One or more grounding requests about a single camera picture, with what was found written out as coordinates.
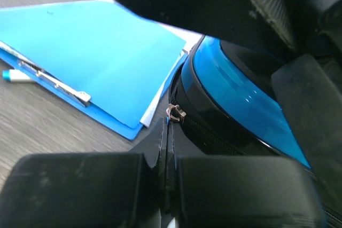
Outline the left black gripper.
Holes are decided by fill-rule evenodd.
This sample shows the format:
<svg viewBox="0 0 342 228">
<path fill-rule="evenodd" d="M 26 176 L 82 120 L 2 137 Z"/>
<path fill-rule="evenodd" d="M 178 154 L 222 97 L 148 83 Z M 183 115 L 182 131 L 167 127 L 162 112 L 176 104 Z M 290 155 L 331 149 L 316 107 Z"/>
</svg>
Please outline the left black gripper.
<svg viewBox="0 0 342 228">
<path fill-rule="evenodd" d="M 341 0 L 285 0 L 300 47 L 341 65 Z"/>
</svg>

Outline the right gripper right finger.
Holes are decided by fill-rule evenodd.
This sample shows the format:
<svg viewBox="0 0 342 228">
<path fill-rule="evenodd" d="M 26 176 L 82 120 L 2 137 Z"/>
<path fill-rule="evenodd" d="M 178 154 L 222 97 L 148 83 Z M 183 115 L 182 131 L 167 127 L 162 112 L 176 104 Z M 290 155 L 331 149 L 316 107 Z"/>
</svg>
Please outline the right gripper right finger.
<svg viewBox="0 0 342 228">
<path fill-rule="evenodd" d="M 174 157 L 177 227 L 325 227 L 310 175 L 282 156 L 206 155 L 177 123 L 168 125 Z"/>
</svg>

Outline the blue suitcase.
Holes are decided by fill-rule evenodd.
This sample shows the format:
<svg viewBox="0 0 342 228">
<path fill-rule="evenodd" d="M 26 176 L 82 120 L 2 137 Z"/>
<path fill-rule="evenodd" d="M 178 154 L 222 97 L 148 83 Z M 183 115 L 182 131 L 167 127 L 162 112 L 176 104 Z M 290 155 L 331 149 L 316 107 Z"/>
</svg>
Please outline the blue suitcase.
<svg viewBox="0 0 342 228">
<path fill-rule="evenodd" d="M 166 112 L 206 153 L 297 160 L 328 226 L 341 227 L 341 92 L 313 57 L 272 64 L 204 36 L 173 78 Z"/>
</svg>

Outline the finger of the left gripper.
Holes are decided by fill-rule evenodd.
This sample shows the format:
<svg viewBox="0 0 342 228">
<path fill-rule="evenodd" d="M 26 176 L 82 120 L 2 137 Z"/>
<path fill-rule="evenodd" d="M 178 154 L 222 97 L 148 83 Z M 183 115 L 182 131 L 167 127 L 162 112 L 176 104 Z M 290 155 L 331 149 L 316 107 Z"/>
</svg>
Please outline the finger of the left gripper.
<svg viewBox="0 0 342 228">
<path fill-rule="evenodd" d="M 297 44 L 284 0 L 116 0 L 136 15 L 268 54 Z"/>
</svg>

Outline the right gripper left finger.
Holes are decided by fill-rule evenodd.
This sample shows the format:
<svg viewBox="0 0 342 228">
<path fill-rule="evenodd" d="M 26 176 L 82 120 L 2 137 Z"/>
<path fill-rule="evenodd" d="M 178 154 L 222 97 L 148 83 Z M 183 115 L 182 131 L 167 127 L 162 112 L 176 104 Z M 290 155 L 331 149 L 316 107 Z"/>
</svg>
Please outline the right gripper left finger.
<svg viewBox="0 0 342 228">
<path fill-rule="evenodd" d="M 1 190 L 1 227 L 166 227 L 160 203 L 167 121 L 127 152 L 22 157 Z"/>
</svg>

